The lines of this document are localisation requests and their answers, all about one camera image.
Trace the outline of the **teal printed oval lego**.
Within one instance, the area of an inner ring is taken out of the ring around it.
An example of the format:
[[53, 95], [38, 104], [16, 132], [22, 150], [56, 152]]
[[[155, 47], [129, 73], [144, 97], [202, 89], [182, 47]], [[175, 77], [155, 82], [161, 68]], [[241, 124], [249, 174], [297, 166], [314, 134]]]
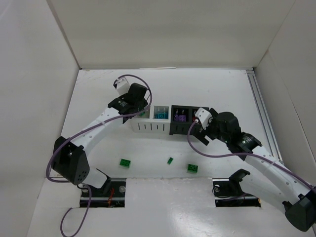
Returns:
[[155, 119], [168, 119], [168, 113], [157, 113]]

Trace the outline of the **purple lego brick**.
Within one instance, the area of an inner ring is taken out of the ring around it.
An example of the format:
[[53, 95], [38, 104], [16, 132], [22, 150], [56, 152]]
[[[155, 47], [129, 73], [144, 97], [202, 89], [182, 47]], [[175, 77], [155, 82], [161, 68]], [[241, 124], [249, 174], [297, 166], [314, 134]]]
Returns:
[[186, 115], [179, 115], [180, 122], [186, 122]]

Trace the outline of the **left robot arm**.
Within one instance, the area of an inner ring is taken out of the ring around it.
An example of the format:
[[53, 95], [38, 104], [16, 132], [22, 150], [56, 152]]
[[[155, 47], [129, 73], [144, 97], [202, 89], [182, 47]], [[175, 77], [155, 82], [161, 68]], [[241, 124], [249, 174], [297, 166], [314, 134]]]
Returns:
[[133, 83], [126, 84], [123, 89], [126, 93], [111, 101], [87, 128], [71, 138], [61, 136], [55, 141], [50, 168], [73, 185], [88, 185], [104, 195], [109, 191], [111, 178], [90, 167], [88, 155], [110, 132], [148, 106], [145, 86]]

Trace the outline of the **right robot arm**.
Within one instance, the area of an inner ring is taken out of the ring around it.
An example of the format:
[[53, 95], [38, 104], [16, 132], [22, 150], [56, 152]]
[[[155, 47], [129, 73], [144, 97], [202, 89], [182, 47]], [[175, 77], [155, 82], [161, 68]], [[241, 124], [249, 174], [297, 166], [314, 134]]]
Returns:
[[219, 140], [226, 144], [229, 157], [239, 157], [264, 175], [260, 181], [251, 171], [239, 169], [229, 177], [232, 197], [250, 194], [283, 213], [296, 229], [306, 232], [316, 223], [316, 188], [286, 168], [253, 135], [241, 130], [231, 112], [199, 108], [190, 129], [199, 126], [194, 136], [203, 144]]

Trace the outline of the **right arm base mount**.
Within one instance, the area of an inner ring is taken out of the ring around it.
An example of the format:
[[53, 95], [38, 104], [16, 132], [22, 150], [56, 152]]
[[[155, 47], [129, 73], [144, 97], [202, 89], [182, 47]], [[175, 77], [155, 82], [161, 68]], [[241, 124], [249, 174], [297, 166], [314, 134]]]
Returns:
[[261, 207], [260, 200], [242, 191], [240, 183], [249, 171], [239, 169], [229, 178], [213, 178], [212, 193], [216, 207]]

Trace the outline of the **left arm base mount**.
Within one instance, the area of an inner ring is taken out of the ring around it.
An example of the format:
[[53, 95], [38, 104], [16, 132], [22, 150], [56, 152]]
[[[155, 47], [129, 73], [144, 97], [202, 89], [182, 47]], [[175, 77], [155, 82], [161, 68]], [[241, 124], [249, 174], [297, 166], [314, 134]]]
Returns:
[[99, 169], [83, 171], [75, 181], [80, 187], [80, 207], [125, 207], [126, 179], [111, 178]]

